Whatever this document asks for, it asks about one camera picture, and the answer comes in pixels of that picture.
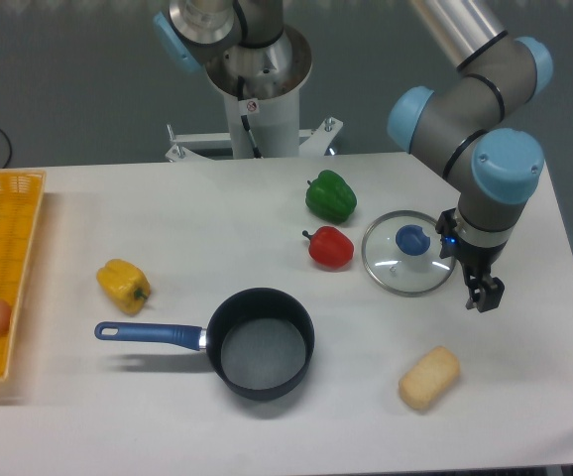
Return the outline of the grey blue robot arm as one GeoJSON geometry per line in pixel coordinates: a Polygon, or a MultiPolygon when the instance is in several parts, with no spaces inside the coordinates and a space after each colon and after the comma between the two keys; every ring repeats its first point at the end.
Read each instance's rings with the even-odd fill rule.
{"type": "MultiPolygon", "coordinates": [[[[459,72],[444,94],[417,86],[395,103],[393,141],[459,192],[439,216],[441,254],[457,261],[467,304],[495,309],[504,284],[491,273],[544,166],[537,141],[504,119],[549,83],[544,44],[513,38],[483,1],[416,1],[413,9],[459,72]]],[[[172,1],[153,20],[169,57],[182,70],[204,70],[225,104],[235,158],[294,157],[299,91],[312,55],[288,26],[279,1],[172,1]]]]}

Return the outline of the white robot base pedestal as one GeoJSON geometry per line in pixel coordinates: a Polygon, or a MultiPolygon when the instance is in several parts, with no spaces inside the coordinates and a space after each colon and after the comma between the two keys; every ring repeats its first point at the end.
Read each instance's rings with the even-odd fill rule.
{"type": "Polygon", "coordinates": [[[166,158],[199,161],[214,150],[229,150],[235,159],[335,154],[340,119],[327,116],[315,128],[300,127],[299,94],[311,71],[310,46],[290,26],[269,46],[226,50],[205,65],[205,72],[223,100],[228,131],[177,135],[168,129],[166,158]]]}

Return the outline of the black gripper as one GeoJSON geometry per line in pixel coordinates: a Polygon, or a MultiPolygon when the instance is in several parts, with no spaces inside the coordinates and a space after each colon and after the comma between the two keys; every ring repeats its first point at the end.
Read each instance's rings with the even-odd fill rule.
{"type": "Polygon", "coordinates": [[[491,276],[491,268],[507,240],[500,233],[494,235],[474,228],[455,208],[441,213],[436,232],[440,236],[439,257],[454,258],[466,273],[464,284],[468,298],[465,307],[476,308],[479,312],[496,309],[505,285],[499,278],[491,276]]]}

